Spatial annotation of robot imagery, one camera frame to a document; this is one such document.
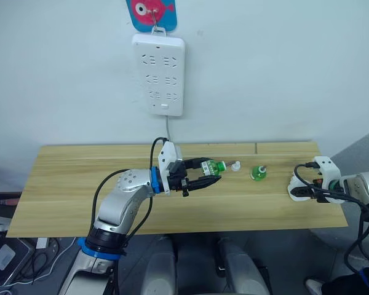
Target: white wall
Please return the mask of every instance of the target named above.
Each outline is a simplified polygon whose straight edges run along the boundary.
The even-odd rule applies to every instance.
[[[369,132],[369,0],[177,0],[177,11],[177,142],[316,140],[333,155]],[[165,135],[140,96],[134,33],[124,0],[0,1],[0,189],[23,187],[43,144]]]

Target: electrical outlet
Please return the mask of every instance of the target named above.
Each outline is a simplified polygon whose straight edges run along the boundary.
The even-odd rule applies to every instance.
[[[143,94],[152,114],[181,116],[185,79],[185,42],[155,34],[133,37]]]

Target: wooden table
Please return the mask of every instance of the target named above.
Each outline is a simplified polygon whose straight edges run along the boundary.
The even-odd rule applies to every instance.
[[[240,160],[242,168],[223,172],[216,184],[192,191],[186,198],[181,192],[156,195],[140,234],[347,226],[339,205],[314,200],[294,202],[288,196],[293,167],[319,155],[315,143],[180,146],[187,158]],[[160,148],[156,146],[156,155]],[[42,147],[7,236],[86,236],[93,194],[101,180],[121,168],[147,168],[149,149],[150,145]],[[249,169],[255,165],[268,166],[266,179],[256,182],[249,178]],[[309,179],[317,177],[305,169],[301,173]],[[106,183],[100,201],[116,180]],[[148,203],[143,203],[134,224],[145,215]]]

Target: small green bottle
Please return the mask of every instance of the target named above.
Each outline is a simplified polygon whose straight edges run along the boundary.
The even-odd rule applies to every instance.
[[[250,177],[255,181],[260,181],[266,177],[266,166],[255,166],[250,170]]]
[[[220,172],[225,171],[227,169],[224,161],[215,162],[214,160],[208,160],[201,163],[202,171],[205,176],[215,175],[218,176]]]

